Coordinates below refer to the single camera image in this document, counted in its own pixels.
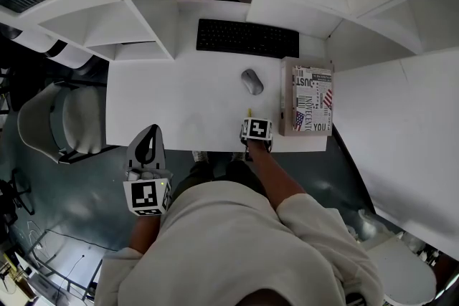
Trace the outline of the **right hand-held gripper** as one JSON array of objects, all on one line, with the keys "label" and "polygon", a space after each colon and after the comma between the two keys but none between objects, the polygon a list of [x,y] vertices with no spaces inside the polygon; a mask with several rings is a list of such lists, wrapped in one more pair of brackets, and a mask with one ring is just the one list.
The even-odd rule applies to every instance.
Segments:
[{"label": "right hand-held gripper", "polygon": [[262,142],[266,151],[270,152],[273,145],[272,121],[261,118],[245,118],[240,131],[240,141],[247,147],[249,140]]}]

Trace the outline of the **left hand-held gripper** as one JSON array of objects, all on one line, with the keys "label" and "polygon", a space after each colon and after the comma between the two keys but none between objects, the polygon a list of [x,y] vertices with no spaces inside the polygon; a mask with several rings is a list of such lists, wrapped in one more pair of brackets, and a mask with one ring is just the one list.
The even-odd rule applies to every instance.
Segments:
[{"label": "left hand-held gripper", "polygon": [[127,162],[123,188],[129,211],[136,216],[165,214],[171,202],[173,174],[162,170],[166,167],[166,154],[157,124],[144,128],[132,140],[127,149]]}]

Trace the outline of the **person's left forearm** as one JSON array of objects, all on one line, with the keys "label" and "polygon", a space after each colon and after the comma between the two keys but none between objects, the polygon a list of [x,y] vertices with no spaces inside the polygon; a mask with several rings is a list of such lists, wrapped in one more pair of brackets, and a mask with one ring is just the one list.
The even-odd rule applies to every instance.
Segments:
[{"label": "person's left forearm", "polygon": [[160,225],[160,216],[139,216],[133,227],[129,247],[145,254],[156,241]]}]

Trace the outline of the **person's right forearm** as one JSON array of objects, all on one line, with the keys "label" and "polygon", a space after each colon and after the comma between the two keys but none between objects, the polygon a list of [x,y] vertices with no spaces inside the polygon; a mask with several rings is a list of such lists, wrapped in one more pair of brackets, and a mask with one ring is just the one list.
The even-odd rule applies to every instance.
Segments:
[{"label": "person's right forearm", "polygon": [[275,210],[291,196],[305,193],[304,189],[279,166],[262,141],[248,140],[247,147],[257,176]]}]

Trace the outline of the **beige flat box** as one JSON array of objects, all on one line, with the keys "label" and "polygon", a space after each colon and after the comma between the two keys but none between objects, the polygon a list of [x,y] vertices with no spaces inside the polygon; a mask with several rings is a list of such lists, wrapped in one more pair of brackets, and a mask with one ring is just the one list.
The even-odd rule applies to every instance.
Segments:
[{"label": "beige flat box", "polygon": [[333,73],[333,66],[325,64],[323,62],[311,62],[304,59],[297,59],[292,57],[286,57],[281,62],[281,90],[280,90],[280,122],[279,122],[279,134],[283,136],[330,136],[333,130],[329,133],[298,133],[293,130],[293,100],[292,100],[292,89],[293,89],[293,75],[292,70],[295,65],[306,66],[306,67],[317,67],[331,70]]}]

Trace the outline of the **grey computer mouse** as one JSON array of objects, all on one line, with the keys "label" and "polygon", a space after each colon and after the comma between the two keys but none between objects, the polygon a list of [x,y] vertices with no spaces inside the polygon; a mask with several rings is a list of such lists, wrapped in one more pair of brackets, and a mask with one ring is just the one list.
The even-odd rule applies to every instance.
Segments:
[{"label": "grey computer mouse", "polygon": [[243,71],[241,80],[251,95],[259,95],[264,90],[263,83],[253,69]]}]

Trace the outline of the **person's dark trousers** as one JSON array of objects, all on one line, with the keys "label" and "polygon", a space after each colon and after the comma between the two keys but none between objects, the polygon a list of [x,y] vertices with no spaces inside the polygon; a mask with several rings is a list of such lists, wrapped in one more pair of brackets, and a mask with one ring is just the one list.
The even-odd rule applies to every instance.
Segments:
[{"label": "person's dark trousers", "polygon": [[212,181],[232,181],[246,186],[258,194],[267,197],[259,178],[251,168],[242,161],[230,161],[226,168],[225,174],[220,177],[214,176],[214,169],[210,162],[195,163],[189,171],[189,175],[182,180],[176,187],[171,197],[171,203],[178,199],[187,189],[198,186],[202,183]]}]

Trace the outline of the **patterned black white book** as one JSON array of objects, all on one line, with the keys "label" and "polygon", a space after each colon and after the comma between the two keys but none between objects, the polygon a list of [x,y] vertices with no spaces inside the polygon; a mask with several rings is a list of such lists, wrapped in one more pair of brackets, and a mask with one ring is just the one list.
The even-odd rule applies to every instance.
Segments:
[{"label": "patterned black white book", "polygon": [[333,120],[332,71],[295,65],[292,75],[293,130],[298,133],[329,133]]}]

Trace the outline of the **grey office chair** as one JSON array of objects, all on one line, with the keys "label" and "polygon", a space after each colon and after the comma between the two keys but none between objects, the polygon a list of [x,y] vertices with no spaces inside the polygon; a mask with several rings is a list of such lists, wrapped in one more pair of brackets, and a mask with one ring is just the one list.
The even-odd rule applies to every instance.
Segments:
[{"label": "grey office chair", "polygon": [[[58,164],[73,164],[114,150],[106,143],[103,83],[53,82],[24,103],[17,117],[22,142]],[[62,103],[65,147],[59,147],[52,130],[52,113],[59,94],[67,89]]]}]

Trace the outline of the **black keyboard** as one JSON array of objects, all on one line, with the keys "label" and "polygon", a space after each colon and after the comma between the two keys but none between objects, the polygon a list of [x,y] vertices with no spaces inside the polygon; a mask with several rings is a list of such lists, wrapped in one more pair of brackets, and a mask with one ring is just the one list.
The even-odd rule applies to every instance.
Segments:
[{"label": "black keyboard", "polygon": [[300,34],[279,27],[238,21],[200,19],[196,48],[200,51],[298,58]]}]

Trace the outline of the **person's white sweatshirt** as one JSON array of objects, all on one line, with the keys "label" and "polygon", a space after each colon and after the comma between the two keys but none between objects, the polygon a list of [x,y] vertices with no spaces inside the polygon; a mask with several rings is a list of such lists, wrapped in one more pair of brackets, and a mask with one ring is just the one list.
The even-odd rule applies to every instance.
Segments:
[{"label": "person's white sweatshirt", "polygon": [[377,268],[336,209],[306,193],[273,208],[213,181],[183,192],[145,253],[102,263],[95,306],[237,306],[257,292],[290,306],[382,306]]}]

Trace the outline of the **white black floor appliance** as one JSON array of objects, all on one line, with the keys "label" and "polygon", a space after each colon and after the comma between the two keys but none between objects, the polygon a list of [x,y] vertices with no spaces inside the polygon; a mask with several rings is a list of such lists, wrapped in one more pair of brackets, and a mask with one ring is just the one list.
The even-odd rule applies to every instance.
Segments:
[{"label": "white black floor appliance", "polygon": [[47,78],[106,86],[108,62],[60,39],[33,29],[0,22],[0,62],[18,77],[40,83]]}]

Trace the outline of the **white desk with shelves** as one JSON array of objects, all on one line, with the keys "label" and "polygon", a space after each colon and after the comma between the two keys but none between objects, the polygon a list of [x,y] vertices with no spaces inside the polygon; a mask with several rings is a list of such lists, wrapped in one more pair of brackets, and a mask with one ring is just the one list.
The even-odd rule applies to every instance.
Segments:
[{"label": "white desk with shelves", "polygon": [[[300,58],[333,70],[459,46],[459,0],[285,0],[341,17],[326,39],[300,34]],[[106,140],[128,145],[156,123],[173,150],[240,150],[249,108],[280,122],[278,59],[199,51],[199,20],[246,21],[251,4],[205,0],[46,0],[0,22],[33,29],[109,62]],[[251,95],[253,69],[264,85]]]}]

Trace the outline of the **black swivel chair base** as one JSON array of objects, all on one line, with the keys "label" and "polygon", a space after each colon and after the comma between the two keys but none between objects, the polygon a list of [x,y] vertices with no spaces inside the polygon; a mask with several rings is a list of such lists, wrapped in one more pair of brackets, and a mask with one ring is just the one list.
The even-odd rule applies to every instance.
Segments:
[{"label": "black swivel chair base", "polygon": [[11,178],[8,181],[0,180],[0,219],[5,226],[12,226],[18,219],[16,214],[17,209],[24,209],[30,216],[35,214],[32,202],[30,205],[22,199],[23,196],[29,197],[32,193],[32,188],[20,191],[16,182],[16,176],[19,173],[17,168],[11,171]]}]

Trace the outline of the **white ornate side table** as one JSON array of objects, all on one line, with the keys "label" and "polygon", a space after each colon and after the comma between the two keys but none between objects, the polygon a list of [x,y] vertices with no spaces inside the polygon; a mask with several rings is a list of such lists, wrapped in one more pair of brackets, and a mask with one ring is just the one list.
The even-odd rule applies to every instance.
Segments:
[{"label": "white ornate side table", "polygon": [[395,234],[365,210],[359,216],[375,231],[362,242],[375,263],[384,288],[384,300],[392,306],[423,306],[434,300],[437,280],[432,268],[412,251],[403,239],[404,232]]}]

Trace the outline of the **metal frame glass table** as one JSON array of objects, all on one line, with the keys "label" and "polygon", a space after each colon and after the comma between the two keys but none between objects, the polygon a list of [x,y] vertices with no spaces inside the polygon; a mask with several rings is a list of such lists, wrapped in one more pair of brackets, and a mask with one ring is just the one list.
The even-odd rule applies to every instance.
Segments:
[{"label": "metal frame glass table", "polygon": [[108,249],[29,224],[24,261],[52,306],[94,306],[95,288]]}]

